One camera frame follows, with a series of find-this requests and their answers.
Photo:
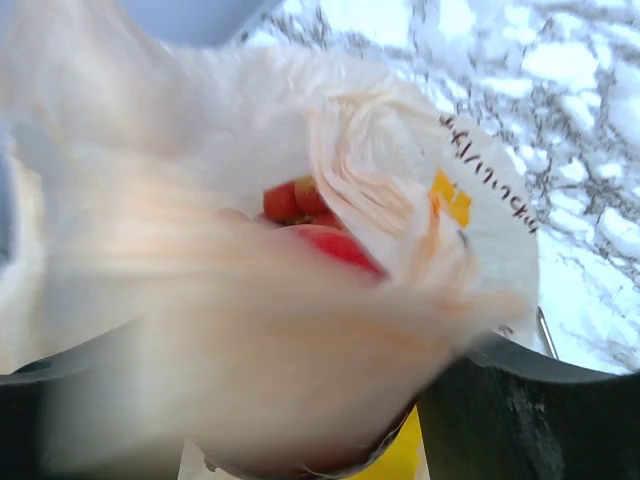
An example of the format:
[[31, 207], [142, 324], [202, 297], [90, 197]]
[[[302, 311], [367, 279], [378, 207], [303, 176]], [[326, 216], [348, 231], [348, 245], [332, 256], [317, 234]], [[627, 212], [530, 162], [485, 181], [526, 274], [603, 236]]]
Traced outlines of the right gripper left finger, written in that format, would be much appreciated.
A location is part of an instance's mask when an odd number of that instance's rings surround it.
[[65, 352], [33, 361], [1, 377], [1, 477], [92, 479], [88, 472], [54, 473], [41, 446], [43, 404], [53, 388], [95, 369], [86, 355]]

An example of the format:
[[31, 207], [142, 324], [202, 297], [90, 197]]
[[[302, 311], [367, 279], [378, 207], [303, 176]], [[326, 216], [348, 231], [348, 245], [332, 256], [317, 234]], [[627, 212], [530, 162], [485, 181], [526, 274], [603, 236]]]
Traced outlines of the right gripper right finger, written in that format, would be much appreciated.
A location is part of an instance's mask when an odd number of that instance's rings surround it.
[[594, 371], [497, 334], [419, 397], [433, 480], [638, 480], [639, 376]]

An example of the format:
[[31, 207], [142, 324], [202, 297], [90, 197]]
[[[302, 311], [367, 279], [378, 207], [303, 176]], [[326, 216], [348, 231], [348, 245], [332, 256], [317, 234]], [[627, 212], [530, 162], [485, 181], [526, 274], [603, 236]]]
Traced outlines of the red fake apple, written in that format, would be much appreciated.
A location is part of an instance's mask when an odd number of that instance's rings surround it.
[[296, 235], [335, 260], [366, 270], [378, 279], [387, 276], [356, 240], [342, 230], [313, 224], [292, 225], [282, 227], [281, 230], [284, 233]]

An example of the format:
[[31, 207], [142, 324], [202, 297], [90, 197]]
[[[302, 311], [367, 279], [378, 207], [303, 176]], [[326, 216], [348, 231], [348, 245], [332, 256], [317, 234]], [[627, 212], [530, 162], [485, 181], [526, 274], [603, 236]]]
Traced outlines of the orange translucent plastic bag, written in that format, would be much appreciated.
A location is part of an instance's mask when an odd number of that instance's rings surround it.
[[[185, 440], [242, 477], [349, 473], [479, 335], [532, 338], [522, 177], [381, 63], [170, 46], [114, 1], [21, 1], [1, 111], [20, 183], [1, 361], [96, 362], [47, 394], [54, 473], [136, 479]], [[307, 175], [385, 278], [260, 218]]]

